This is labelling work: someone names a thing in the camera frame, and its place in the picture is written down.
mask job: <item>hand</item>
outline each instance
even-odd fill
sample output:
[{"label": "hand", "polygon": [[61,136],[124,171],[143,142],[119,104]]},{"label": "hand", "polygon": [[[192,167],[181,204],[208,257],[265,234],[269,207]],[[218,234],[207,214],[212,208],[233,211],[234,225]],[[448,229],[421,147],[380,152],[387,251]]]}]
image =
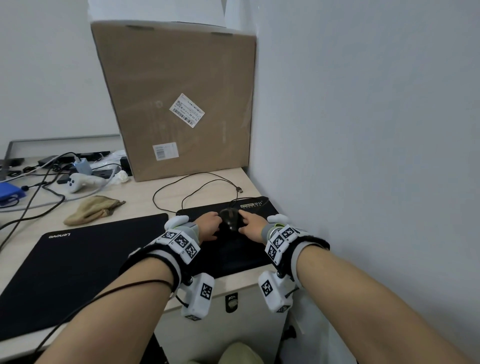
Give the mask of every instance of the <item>hand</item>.
[{"label": "hand", "polygon": [[198,240],[200,241],[200,244],[204,241],[209,242],[216,240],[216,236],[213,236],[213,234],[220,230],[218,226],[221,222],[222,218],[217,212],[213,211],[201,215],[194,221],[198,226]]},{"label": "hand", "polygon": [[259,215],[243,210],[239,210],[239,214],[243,217],[243,223],[246,224],[243,228],[239,228],[239,233],[246,235],[254,242],[264,243],[262,230],[268,224],[268,221]]}]

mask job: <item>beige work glove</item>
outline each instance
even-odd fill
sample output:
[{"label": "beige work glove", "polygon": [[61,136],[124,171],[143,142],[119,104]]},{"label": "beige work glove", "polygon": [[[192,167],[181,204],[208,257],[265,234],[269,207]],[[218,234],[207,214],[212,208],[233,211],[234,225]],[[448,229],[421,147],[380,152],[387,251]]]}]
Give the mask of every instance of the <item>beige work glove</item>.
[{"label": "beige work glove", "polygon": [[125,201],[115,200],[106,196],[92,196],[86,198],[77,211],[68,216],[63,222],[67,226],[82,225],[88,222],[104,218],[113,214],[118,206],[121,206]]}]

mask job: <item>large brown box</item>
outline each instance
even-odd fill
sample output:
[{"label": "large brown box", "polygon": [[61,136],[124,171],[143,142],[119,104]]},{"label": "large brown box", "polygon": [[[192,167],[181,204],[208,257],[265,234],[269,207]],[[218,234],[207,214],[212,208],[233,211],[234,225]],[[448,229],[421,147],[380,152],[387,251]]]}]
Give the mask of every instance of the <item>large brown box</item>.
[{"label": "large brown box", "polygon": [[[255,36],[183,23],[91,27],[136,181],[248,165]],[[200,112],[185,99],[193,115],[170,111],[181,94],[204,112],[193,128],[182,117]]]}]

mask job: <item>khaki pants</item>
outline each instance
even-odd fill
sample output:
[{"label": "khaki pants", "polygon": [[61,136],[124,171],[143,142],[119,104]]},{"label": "khaki pants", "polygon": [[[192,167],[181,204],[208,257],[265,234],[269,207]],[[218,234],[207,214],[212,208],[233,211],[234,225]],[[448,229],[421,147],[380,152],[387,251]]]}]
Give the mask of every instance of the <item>khaki pants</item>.
[{"label": "khaki pants", "polygon": [[264,364],[264,362],[249,346],[236,342],[225,350],[218,364]]}]

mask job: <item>person's right arm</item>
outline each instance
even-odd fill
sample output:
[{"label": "person's right arm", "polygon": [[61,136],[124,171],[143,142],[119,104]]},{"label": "person's right arm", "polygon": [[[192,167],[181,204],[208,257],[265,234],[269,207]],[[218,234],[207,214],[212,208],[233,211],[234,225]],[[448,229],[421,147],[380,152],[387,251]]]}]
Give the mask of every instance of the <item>person's right arm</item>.
[{"label": "person's right arm", "polygon": [[[261,216],[240,212],[239,232],[266,243]],[[471,363],[387,287],[327,250],[310,245],[297,275],[318,308],[362,363]]]}]

